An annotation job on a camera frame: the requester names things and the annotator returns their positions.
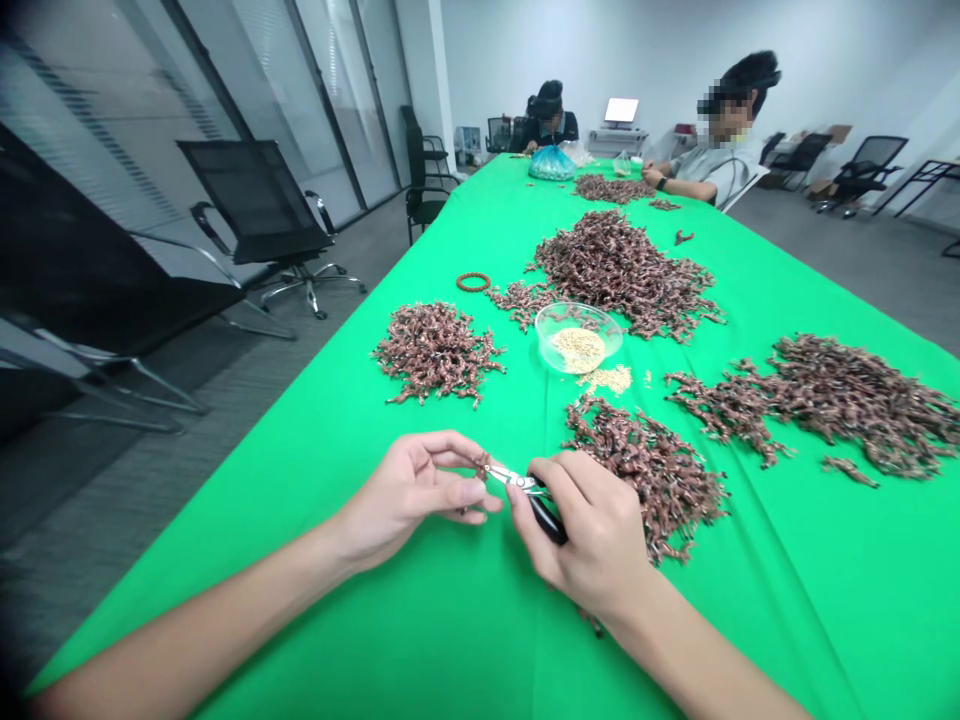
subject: woman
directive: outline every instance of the woman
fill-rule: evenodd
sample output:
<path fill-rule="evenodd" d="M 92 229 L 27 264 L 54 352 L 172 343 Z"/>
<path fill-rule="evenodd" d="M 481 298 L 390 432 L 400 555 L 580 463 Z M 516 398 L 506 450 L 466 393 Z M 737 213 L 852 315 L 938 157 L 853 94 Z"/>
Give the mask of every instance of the woman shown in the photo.
<path fill-rule="evenodd" d="M 527 100 L 527 123 L 523 128 L 521 147 L 525 153 L 534 153 L 547 145 L 559 145 L 564 140 L 579 140 L 577 118 L 563 109 L 563 83 L 547 80 L 540 92 Z"/>

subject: computer monitor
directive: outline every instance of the computer monitor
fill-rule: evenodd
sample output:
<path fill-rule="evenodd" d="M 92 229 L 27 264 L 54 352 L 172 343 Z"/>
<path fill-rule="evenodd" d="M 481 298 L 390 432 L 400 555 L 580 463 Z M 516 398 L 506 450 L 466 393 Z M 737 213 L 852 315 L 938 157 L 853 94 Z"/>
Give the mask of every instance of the computer monitor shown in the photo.
<path fill-rule="evenodd" d="M 612 123 L 632 123 L 639 104 L 639 100 L 632 98 L 610 98 L 607 101 L 607 114 L 603 119 Z"/>

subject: blue plastic bag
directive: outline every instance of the blue plastic bag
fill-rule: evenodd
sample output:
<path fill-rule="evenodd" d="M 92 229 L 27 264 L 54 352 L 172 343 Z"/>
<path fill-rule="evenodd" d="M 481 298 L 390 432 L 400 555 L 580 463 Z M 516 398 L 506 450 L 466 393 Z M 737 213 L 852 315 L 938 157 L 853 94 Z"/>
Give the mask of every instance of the blue plastic bag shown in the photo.
<path fill-rule="evenodd" d="M 569 180 L 576 172 L 576 163 L 556 145 L 540 148 L 530 159 L 530 177 L 540 180 Z"/>

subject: white shirt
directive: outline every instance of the white shirt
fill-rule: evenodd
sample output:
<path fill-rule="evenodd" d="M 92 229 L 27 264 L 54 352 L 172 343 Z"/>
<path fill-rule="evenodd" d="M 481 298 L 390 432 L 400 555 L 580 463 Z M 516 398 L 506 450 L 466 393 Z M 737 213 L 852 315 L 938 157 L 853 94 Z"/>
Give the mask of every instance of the white shirt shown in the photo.
<path fill-rule="evenodd" d="M 716 185 L 713 204 L 723 207 L 756 174 L 761 150 L 749 133 L 722 143 L 708 139 L 671 160 L 670 170 L 677 180 Z"/>

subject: clear plastic bowl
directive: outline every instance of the clear plastic bowl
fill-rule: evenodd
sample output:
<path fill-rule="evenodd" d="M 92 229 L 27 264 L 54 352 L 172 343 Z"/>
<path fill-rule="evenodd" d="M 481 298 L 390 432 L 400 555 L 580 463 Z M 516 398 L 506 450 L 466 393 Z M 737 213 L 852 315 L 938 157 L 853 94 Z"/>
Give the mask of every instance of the clear plastic bowl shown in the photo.
<path fill-rule="evenodd" d="M 564 317 L 568 310 L 578 312 L 578 317 Z M 581 375 L 595 370 L 623 345 L 623 330 L 603 310 L 583 303 L 553 303 L 537 313 L 534 320 L 540 341 L 540 354 L 554 370 L 570 375 Z M 603 340 L 603 353 L 577 355 L 561 353 L 553 343 L 553 337 L 566 328 L 581 328 L 595 332 Z"/>

